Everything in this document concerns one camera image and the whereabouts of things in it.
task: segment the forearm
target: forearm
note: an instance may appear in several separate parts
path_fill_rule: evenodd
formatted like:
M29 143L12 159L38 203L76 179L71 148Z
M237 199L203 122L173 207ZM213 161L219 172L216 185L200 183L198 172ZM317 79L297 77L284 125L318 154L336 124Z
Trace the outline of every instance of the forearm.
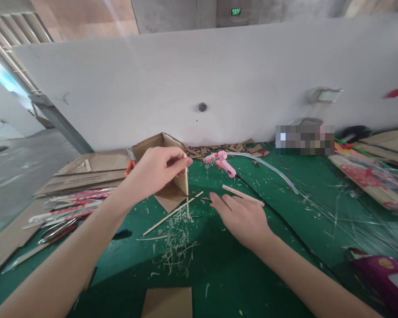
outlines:
M316 317L381 317L275 235L255 252Z
M136 202L122 184L0 306L0 317L65 317Z

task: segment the concrete floor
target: concrete floor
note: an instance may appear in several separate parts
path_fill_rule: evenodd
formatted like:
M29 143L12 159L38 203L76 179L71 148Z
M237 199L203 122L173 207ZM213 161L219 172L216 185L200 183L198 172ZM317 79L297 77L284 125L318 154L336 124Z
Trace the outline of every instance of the concrete floor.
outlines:
M32 194L79 153L56 129L4 140L0 152L0 229L33 200Z

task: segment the pink hot glue gun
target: pink hot glue gun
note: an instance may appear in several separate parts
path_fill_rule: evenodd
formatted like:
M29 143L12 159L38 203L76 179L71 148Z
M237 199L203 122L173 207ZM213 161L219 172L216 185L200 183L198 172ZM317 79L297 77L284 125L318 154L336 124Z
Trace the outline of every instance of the pink hot glue gun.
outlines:
M216 163L218 165L218 169L223 168L229 174L230 178L234 178L236 176L236 170L226 161L227 153L223 150L219 151L218 153L210 154L206 156L203 160L204 163L213 164Z

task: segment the right hand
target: right hand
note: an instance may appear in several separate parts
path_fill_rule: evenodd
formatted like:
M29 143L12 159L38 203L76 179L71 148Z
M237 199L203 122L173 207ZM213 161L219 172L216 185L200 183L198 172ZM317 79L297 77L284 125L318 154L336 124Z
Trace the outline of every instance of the right hand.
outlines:
M258 252L273 237L264 210L257 203L224 194L221 198L210 193L211 207L215 208L224 225L245 247Z

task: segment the red object on wall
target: red object on wall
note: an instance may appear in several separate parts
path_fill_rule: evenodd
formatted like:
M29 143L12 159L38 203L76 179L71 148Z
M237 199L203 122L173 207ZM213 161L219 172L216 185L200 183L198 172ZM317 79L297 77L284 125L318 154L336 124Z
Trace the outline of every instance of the red object on wall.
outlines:
M390 92L388 95L386 95L386 98L395 98L398 96L398 89L393 90L392 92Z

